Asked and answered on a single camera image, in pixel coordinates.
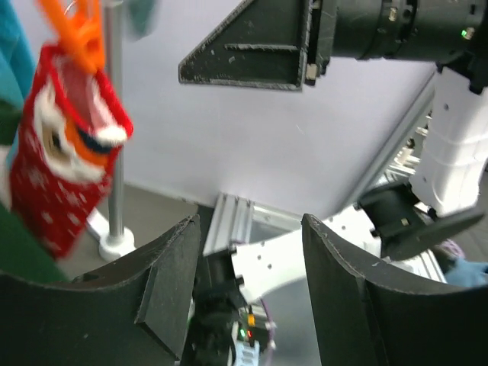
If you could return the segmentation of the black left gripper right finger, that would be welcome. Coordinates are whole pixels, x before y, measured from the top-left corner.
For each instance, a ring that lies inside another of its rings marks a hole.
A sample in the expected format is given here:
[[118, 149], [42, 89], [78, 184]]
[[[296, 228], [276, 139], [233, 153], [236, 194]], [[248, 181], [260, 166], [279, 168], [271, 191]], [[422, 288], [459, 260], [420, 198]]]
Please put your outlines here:
[[324, 365], [485, 365], [487, 289], [395, 267], [306, 214], [303, 255]]

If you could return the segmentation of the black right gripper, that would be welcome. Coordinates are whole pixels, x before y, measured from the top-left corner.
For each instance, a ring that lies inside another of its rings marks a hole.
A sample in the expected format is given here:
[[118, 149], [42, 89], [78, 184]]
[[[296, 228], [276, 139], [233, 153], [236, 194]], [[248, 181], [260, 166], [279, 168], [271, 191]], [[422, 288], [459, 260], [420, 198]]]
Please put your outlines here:
[[297, 92], [307, 58], [305, 84], [314, 86], [332, 56], [337, 3], [243, 1], [180, 62], [178, 79]]

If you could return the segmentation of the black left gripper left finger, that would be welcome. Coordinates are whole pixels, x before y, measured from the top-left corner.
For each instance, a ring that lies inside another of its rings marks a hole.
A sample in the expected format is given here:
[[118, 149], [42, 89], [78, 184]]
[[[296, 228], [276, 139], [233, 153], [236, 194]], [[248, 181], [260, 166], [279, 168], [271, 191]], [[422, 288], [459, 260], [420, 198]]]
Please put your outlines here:
[[73, 282], [1, 276], [3, 365], [173, 365], [181, 358], [198, 216]]

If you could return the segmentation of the orange clothespin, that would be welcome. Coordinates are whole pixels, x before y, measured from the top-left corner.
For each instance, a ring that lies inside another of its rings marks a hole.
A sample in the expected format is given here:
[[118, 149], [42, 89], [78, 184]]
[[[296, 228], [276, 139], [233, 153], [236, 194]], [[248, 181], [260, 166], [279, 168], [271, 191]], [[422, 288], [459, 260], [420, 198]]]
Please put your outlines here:
[[37, 1], [59, 44], [89, 74], [105, 66], [101, 3], [98, 0]]

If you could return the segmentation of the red snowflake sock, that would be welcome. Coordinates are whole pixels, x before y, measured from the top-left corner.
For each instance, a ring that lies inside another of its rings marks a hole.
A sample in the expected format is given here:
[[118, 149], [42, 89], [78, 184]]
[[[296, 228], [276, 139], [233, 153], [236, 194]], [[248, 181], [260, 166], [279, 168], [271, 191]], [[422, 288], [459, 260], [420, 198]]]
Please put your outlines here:
[[110, 190], [133, 124], [102, 71], [89, 75], [45, 44], [9, 169], [11, 210], [55, 258], [72, 250]]

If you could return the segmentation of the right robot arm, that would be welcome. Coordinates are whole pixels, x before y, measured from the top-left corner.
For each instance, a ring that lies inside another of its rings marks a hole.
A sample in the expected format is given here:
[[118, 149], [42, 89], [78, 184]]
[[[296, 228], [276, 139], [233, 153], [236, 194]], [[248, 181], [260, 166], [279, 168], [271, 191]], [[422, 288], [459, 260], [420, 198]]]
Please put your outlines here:
[[[477, 132], [477, 114], [487, 78], [478, 69], [487, 39], [485, 1], [244, 1], [179, 64], [182, 84], [299, 91], [315, 85], [333, 56], [356, 60], [428, 61], [432, 75], [383, 149], [383, 165], [399, 168], [409, 135], [427, 118], [441, 87], [448, 88], [470, 117], [462, 138]], [[372, 255], [392, 249], [392, 265], [433, 281], [445, 276], [427, 249], [477, 223], [482, 215], [470, 198], [448, 195], [431, 183], [371, 178], [372, 191], [331, 216], [326, 225]]]

